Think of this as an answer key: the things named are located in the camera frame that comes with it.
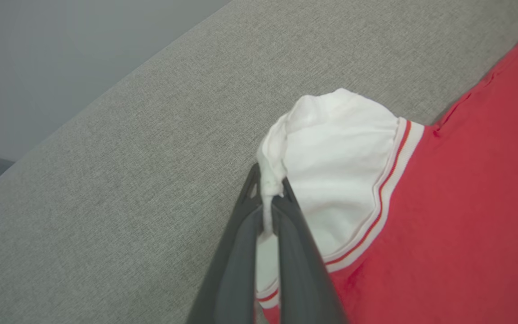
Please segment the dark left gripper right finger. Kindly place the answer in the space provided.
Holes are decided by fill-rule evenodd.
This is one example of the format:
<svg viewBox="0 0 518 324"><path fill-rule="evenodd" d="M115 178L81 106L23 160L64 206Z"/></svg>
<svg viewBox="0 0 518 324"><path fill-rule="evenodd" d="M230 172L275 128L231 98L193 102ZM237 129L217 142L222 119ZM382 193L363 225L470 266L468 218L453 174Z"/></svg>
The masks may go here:
<svg viewBox="0 0 518 324"><path fill-rule="evenodd" d="M348 324L288 179L273 199L272 217L279 240L280 324Z"/></svg>

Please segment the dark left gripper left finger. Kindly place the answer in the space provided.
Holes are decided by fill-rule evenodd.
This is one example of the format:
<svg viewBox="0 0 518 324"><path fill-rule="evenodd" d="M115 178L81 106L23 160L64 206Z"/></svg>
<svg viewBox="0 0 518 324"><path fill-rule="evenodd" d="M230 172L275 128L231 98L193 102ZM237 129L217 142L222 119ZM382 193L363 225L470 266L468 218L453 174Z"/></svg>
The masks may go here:
<svg viewBox="0 0 518 324"><path fill-rule="evenodd" d="M186 324L255 324L257 240L263 231L260 170L251 166Z"/></svg>

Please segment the red and white shirt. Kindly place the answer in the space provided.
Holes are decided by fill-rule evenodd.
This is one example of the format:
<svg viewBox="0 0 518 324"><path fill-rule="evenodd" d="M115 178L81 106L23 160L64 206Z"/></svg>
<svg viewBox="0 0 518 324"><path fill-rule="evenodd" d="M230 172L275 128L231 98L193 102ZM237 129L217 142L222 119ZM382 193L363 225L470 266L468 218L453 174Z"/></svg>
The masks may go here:
<svg viewBox="0 0 518 324"><path fill-rule="evenodd" d="M518 324L518 44L431 126L339 89L257 151L287 178L348 324Z"/></svg>

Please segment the grey fabric sofa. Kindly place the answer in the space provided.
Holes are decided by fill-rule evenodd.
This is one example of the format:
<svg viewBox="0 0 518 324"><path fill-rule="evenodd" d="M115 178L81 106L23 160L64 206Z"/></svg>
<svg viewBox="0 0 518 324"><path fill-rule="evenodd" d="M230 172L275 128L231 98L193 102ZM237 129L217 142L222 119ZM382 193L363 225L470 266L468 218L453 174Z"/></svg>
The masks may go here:
<svg viewBox="0 0 518 324"><path fill-rule="evenodd" d="M0 324L183 324L296 100L429 124L517 42L518 0L233 0L0 177Z"/></svg>

